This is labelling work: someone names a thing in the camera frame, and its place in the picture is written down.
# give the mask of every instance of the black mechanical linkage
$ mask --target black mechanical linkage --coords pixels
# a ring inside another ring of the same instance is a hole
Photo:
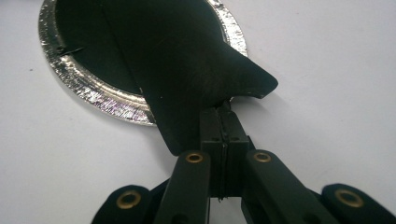
[[[210,197],[241,197],[247,224],[396,224],[358,189],[337,184],[321,195],[307,189],[274,153],[254,148],[228,103],[203,111],[200,127],[201,150],[183,152],[168,182],[152,191],[116,190],[92,224],[205,224]]]

